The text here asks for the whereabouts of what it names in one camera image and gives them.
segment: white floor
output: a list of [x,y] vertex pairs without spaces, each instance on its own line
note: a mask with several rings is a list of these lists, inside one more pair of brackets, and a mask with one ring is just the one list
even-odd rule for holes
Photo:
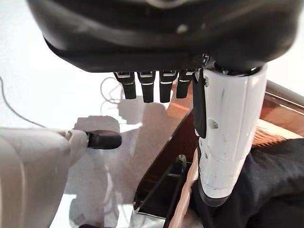
[[[293,48],[269,64],[268,74],[270,80],[302,95],[303,22],[302,16]],[[90,74],[55,56],[24,0],[0,1],[0,76],[9,105],[31,121],[51,128],[122,134],[120,148],[88,150],[71,168],[52,227],[128,227],[136,187],[180,118],[167,115],[167,104],[144,104],[139,84],[138,99],[126,101],[112,74]],[[35,127],[16,116],[2,96],[0,126]]]

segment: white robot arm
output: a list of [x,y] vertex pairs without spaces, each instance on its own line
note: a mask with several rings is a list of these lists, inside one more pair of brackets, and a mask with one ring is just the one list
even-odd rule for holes
[[87,147],[120,144],[109,131],[0,129],[0,228],[49,228],[69,168]]

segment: white cable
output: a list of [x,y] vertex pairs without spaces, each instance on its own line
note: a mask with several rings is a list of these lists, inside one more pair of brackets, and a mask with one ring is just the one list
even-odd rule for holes
[[7,106],[14,114],[15,114],[16,116],[18,116],[19,118],[21,118],[21,119],[23,119],[23,120],[25,120],[25,121],[27,121],[27,122],[29,122],[29,123],[31,123],[31,124],[34,124],[34,125],[39,126],[39,127],[46,127],[46,126],[44,126],[44,125],[42,125],[42,124],[39,124],[39,123],[36,123],[36,122],[34,122],[34,121],[29,120],[28,118],[26,118],[26,117],[20,115],[17,111],[15,111],[15,109],[13,109],[13,108],[10,106],[10,104],[8,103],[8,101],[7,101],[6,97],[5,97],[5,94],[4,94],[4,83],[3,83],[3,79],[2,79],[1,76],[0,76],[0,81],[1,81],[1,93],[2,93],[2,97],[3,97],[4,103],[6,104],[6,106]]

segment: white robotic arm segment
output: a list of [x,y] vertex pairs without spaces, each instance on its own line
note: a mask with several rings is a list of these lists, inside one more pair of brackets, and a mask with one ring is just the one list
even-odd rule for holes
[[87,142],[77,130],[0,129],[0,228],[48,228]]
[[250,76],[204,70],[204,77],[207,132],[205,139],[199,139],[200,192],[202,198],[224,200],[252,145],[265,93],[266,66]]

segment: black cloth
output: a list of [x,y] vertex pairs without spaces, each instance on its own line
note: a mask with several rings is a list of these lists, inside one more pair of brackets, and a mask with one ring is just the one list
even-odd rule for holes
[[222,206],[207,206],[197,182],[190,206],[204,228],[304,228],[304,139],[252,149]]

